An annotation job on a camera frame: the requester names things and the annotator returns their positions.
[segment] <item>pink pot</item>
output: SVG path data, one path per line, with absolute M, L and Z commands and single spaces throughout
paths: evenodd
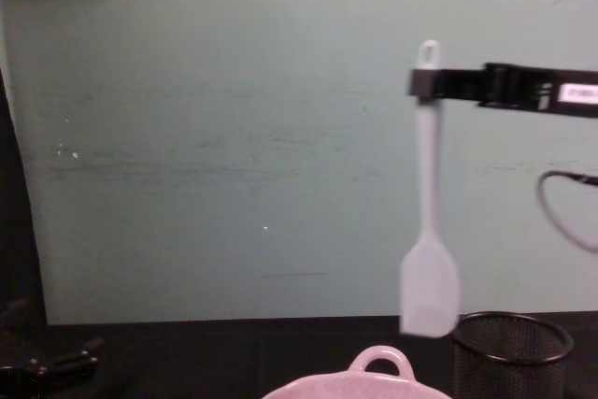
M 368 373 L 377 359 L 396 364 L 399 376 Z M 271 392 L 264 399 L 449 399 L 444 393 L 418 383 L 407 357 L 395 348 L 374 346 L 362 352 L 348 371 L 301 378 Z

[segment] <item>black mesh cup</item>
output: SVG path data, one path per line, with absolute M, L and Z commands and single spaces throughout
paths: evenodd
M 454 399 L 562 399 L 573 338 L 505 312 L 465 316 L 453 334 Z

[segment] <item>black table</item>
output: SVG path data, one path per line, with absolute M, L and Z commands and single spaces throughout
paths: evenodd
M 598 312 L 541 316 L 576 341 L 566 398 L 598 397 Z M 107 342 L 95 381 L 53 399 L 259 399 L 297 378 L 346 370 L 375 345 L 403 351 L 420 382 L 452 390 L 450 339 L 399 335 L 396 317 L 49 326 L 35 341 L 60 354 L 95 336 Z

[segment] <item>black cable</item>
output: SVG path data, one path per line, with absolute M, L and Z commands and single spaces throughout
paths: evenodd
M 598 177 L 591 177 L 589 175 L 583 175 L 583 174 L 573 173 L 573 172 L 563 172 L 563 171 L 559 171 L 559 170 L 551 170 L 551 171 L 546 172 L 540 176 L 540 178 L 538 179 L 537 188 L 536 188 L 538 201 L 540 202 L 540 206 L 542 207 L 542 210 L 546 214 L 548 221 L 550 221 L 550 223 L 555 228 L 557 228 L 557 230 L 565 238 L 567 238 L 571 243 L 577 245 L 578 247 L 580 247 L 588 252 L 598 253 L 598 244 L 595 244 L 595 243 L 592 244 L 592 243 L 587 242 L 584 239 L 579 238 L 576 235 L 574 235 L 571 231 L 569 231 L 569 229 L 567 229 L 567 227 L 564 225 L 564 223 L 561 221 L 561 219 L 554 213 L 552 208 L 548 205 L 548 200 L 546 198 L 546 193 L 545 193 L 545 183 L 548 178 L 555 178 L 555 177 L 568 178 L 575 182 L 579 182 L 581 184 L 585 184 L 585 185 L 593 186 L 593 187 L 598 187 Z

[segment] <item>white sticker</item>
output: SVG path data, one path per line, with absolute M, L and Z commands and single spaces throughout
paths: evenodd
M 559 92 L 559 101 L 598 105 L 598 86 L 594 84 L 563 84 Z

